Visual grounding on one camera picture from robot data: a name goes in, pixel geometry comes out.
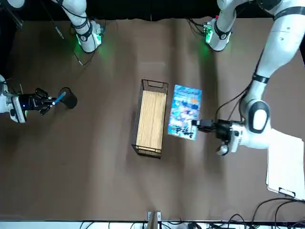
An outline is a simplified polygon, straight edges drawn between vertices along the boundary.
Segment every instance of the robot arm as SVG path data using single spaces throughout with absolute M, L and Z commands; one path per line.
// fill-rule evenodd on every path
M 241 0 L 231 1 L 228 7 L 233 6 Z M 246 91 L 240 102 L 240 112 L 244 118 L 244 122 L 215 120 L 214 122 L 194 122 L 199 130 L 205 132 L 216 132 L 216 137 L 223 141 L 218 149 L 220 155 L 230 152 L 236 152 L 239 145 L 250 148 L 264 149 L 268 148 L 271 125 L 270 125 L 270 107 L 262 100 L 265 87 L 272 74 L 281 66 L 287 64 L 295 56 L 302 38 L 305 34 L 305 1 L 303 0 L 259 0 L 260 6 L 264 6 L 264 10 L 274 15 L 274 24 L 267 39 L 265 48 L 257 63 L 256 70 L 253 74 L 249 89 Z M 220 26 L 218 21 L 224 21 L 227 13 L 226 9 L 222 10 L 218 20 L 212 20 L 213 32 L 211 48 L 222 50 L 229 39 L 228 36 L 221 39 L 219 36 Z M 231 30 L 232 23 L 227 23 L 227 27 L 222 32 Z
M 86 0 L 51 0 L 60 5 L 74 27 L 79 44 L 85 52 L 93 52 L 102 43 L 103 27 L 90 21 L 86 14 Z

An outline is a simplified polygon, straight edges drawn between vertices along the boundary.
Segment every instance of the book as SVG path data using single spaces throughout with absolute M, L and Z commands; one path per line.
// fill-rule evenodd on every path
M 175 85 L 168 123 L 169 135 L 185 139 L 196 139 L 197 127 L 192 120 L 198 120 L 202 90 Z

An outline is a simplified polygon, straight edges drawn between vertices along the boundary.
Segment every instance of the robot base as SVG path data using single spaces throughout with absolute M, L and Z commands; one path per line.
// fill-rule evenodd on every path
M 84 42 L 81 39 L 79 39 L 78 36 L 76 36 L 79 45 L 86 53 L 93 52 L 102 44 L 102 36 L 105 31 L 104 27 L 102 27 L 100 24 L 96 23 L 95 21 L 90 21 L 90 23 L 92 25 L 92 33 L 88 37 L 87 41 Z
M 205 42 L 215 51 L 220 52 L 222 51 L 227 43 L 229 42 L 231 33 L 224 39 L 221 40 L 218 36 L 218 34 L 215 31 L 215 23 L 216 19 L 212 19 L 211 21 L 207 22 L 207 25 L 211 26 L 211 31 Z

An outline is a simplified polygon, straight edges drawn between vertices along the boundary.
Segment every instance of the white paper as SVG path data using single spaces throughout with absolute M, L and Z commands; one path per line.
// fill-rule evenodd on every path
M 272 130 L 268 148 L 266 184 L 268 190 L 305 199 L 304 142 L 297 137 Z

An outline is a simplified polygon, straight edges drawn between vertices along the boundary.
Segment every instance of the black background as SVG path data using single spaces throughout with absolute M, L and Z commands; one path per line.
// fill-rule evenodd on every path
M 41 0 L 26 0 L 24 7 L 17 13 L 24 21 L 49 21 Z M 55 21 L 68 20 L 60 7 L 50 0 L 44 1 Z M 270 18 L 257 4 L 245 3 L 236 8 L 238 18 Z M 219 13 L 216 0 L 87 0 L 89 18 L 96 19 L 143 19 L 158 21 L 165 18 L 202 18 L 215 17 Z M 0 12 L 0 74 L 5 74 L 5 64 L 10 52 L 15 25 L 6 12 Z M 305 61 L 305 39 L 300 47 Z

